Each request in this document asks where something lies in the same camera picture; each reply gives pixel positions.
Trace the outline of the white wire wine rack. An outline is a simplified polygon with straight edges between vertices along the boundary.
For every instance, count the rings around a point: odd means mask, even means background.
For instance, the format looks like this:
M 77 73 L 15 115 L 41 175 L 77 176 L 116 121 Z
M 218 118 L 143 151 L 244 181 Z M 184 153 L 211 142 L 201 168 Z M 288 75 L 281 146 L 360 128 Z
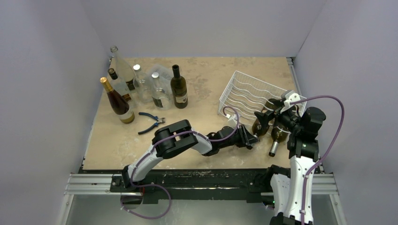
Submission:
M 288 90 L 300 94 L 289 72 L 284 77 L 281 74 L 251 76 L 235 71 L 219 98 L 218 114 L 229 119 L 234 112 L 224 107 L 231 106 L 238 112 L 239 122 L 251 130 L 256 120 L 254 112 L 265 107 L 271 98 L 280 99 Z

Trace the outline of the round clear bottle silver cap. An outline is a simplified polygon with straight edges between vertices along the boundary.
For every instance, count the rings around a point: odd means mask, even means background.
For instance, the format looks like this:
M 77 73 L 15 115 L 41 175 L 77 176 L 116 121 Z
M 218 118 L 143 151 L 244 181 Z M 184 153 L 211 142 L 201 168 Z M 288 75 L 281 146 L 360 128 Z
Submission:
M 143 103 L 152 102 L 152 84 L 148 74 L 142 70 L 139 64 L 133 66 L 135 73 L 134 87 L 138 93 L 138 97 Z

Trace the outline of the tall clear glass bottle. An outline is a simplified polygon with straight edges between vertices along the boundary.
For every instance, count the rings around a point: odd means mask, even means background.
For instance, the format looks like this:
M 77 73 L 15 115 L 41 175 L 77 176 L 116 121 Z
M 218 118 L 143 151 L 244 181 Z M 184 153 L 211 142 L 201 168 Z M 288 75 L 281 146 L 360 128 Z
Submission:
M 137 93 L 136 76 L 131 65 L 125 60 L 117 46 L 111 46 L 110 51 L 114 55 L 116 72 L 125 80 L 130 92 Z

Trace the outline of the dark bottle black cap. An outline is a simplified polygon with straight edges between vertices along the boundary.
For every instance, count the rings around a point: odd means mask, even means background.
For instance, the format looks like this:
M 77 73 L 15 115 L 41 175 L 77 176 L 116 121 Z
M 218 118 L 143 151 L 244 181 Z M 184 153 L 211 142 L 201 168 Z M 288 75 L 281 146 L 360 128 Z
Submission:
M 170 80 L 174 104 L 177 108 L 183 109 L 188 105 L 187 84 L 184 77 L 180 75 L 177 64 L 172 66 L 173 77 Z

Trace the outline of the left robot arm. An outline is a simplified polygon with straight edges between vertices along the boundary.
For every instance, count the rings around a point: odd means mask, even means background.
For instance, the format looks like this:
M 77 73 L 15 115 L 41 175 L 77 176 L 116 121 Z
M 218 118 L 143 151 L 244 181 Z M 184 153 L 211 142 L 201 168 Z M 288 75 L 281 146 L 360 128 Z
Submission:
M 245 147 L 250 150 L 258 141 L 258 137 L 250 134 L 244 125 L 224 126 L 218 132 L 203 135 L 192 129 L 188 120 L 181 120 L 154 133 L 148 150 L 133 164 L 123 168 L 122 186 L 129 192 L 136 191 L 140 181 L 158 163 L 164 159 L 174 158 L 188 149 L 194 149 L 201 155 L 209 157 L 230 146 Z

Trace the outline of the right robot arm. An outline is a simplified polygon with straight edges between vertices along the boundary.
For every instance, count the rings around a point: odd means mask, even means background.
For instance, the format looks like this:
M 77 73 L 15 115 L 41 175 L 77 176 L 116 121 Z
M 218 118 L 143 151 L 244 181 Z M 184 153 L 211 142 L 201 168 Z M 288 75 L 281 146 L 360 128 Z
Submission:
M 290 132 L 287 143 L 290 174 L 271 173 L 264 177 L 266 189 L 273 191 L 275 215 L 272 225 L 312 225 L 312 181 L 319 163 L 319 144 L 316 140 L 325 113 L 316 107 L 307 108 L 301 117 L 290 110 L 255 112 L 260 124 L 274 120 Z

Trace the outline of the square bottle gold black cap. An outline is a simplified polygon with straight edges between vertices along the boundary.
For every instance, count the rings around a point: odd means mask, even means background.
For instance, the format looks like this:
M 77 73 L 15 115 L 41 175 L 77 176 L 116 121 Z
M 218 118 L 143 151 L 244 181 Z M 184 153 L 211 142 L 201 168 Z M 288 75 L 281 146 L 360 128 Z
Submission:
M 128 102 L 132 103 L 132 97 L 130 95 L 130 90 L 126 82 L 116 73 L 113 68 L 108 69 L 108 74 L 110 76 L 111 86 Z

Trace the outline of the amber bottle gold foil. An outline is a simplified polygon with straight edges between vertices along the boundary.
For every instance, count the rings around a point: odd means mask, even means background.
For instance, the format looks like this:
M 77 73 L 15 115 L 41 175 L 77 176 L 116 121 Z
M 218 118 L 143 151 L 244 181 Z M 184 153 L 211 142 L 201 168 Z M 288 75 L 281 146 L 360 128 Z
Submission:
M 130 124 L 135 119 L 133 109 L 129 103 L 111 86 L 106 77 L 100 78 L 100 82 L 107 94 L 111 108 L 124 124 Z

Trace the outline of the dark green bottle silver cap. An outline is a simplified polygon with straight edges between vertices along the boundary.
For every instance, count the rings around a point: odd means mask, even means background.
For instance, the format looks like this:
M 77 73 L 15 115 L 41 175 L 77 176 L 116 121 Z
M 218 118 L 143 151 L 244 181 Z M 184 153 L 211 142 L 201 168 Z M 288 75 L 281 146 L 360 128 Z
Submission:
M 275 110 L 276 105 L 271 103 L 271 100 L 265 103 L 264 107 L 262 108 L 261 112 L 266 112 L 267 110 Z M 255 122 L 252 125 L 252 133 L 253 135 L 257 137 L 264 136 L 269 130 L 269 125 L 263 126 L 259 122 L 258 119 L 255 120 Z

